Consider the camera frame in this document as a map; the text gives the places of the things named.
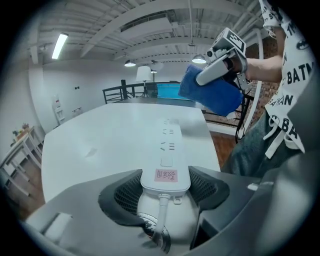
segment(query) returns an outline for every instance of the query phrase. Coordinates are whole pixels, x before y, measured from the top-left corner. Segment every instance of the brick wall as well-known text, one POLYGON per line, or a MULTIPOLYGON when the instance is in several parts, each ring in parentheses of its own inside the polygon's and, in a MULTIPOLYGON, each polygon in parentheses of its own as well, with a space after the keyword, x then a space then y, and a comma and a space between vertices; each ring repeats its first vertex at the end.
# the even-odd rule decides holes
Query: brick wall
MULTIPOLYGON (((263 57, 264 59, 268 59, 277 53, 277 41, 271 37, 266 37, 263 39, 263 57)), ((259 57, 259 49, 258 45, 254 44, 246 49, 246 57, 247 58, 258 58, 259 57)), ((256 93, 256 87, 257 82, 255 81, 251 88, 248 88, 245 93, 248 93, 251 96, 254 96, 256 93)), ((260 97, 258 100, 257 107, 255 109, 253 118, 250 122, 250 126, 254 124, 262 115, 264 112, 264 106, 265 104, 271 99, 271 97, 274 95, 274 93, 278 90, 279 84, 274 82, 262 82, 261 91, 260 91, 260 97)), ((247 115, 249 114, 251 109, 251 105, 248 108, 247 115)), ((240 118, 240 113, 236 113, 237 118, 240 118)), ((220 116, 214 116, 211 114, 206 114, 205 119, 212 120, 212 121, 220 121, 220 122, 226 122, 229 124, 238 124, 238 120, 227 120, 225 117, 220 116)))

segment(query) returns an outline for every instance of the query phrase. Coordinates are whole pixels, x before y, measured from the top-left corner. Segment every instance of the batman print shirt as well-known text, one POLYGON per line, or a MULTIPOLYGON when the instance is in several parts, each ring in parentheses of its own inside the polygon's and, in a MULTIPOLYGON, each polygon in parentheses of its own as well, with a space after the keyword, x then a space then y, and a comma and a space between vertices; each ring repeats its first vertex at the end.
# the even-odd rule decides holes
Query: batman print shirt
POLYGON ((282 80, 278 91, 265 105, 265 109, 295 145, 305 152, 287 113, 308 84, 315 57, 303 35, 281 9, 271 6, 267 0, 259 0, 259 2, 264 19, 263 27, 269 35, 276 37, 275 28, 282 28, 286 34, 282 58, 282 80))

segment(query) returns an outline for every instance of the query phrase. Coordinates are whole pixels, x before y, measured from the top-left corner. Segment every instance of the white power strip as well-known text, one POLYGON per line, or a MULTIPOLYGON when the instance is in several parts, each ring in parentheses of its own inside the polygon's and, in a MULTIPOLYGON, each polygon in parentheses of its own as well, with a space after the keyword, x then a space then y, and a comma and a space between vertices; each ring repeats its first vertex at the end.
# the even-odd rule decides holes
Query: white power strip
POLYGON ((179 121, 161 118, 157 120, 155 127, 154 145, 148 154, 150 164, 142 170, 140 182, 148 194, 168 194, 179 204, 179 197, 191 185, 179 121))

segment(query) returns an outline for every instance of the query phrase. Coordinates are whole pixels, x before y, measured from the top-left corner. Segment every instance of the person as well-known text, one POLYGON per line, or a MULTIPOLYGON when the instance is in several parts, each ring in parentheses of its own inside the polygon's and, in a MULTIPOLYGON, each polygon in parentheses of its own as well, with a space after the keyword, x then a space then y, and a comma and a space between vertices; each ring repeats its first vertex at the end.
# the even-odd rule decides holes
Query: person
MULTIPOLYGON (((305 152, 287 113, 308 84, 316 59, 293 21, 270 2, 259 0, 263 27, 276 39, 277 54, 263 60, 248 58, 245 75, 248 80, 280 85, 260 119, 235 146, 222 172, 261 178, 293 155, 305 152)), ((232 62, 239 71, 239 63, 232 62)))

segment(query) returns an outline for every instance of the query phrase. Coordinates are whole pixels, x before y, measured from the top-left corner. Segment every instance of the blue towel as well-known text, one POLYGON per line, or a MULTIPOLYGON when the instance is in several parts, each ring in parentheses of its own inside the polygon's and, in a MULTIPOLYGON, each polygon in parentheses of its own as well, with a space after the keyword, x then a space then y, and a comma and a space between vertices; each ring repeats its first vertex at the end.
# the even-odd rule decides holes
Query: blue towel
POLYGON ((243 99, 243 94, 239 89, 222 79, 199 86, 196 76, 201 71, 202 68, 192 64, 188 65, 178 94, 191 101, 199 102, 220 116, 226 117, 235 111, 243 99))

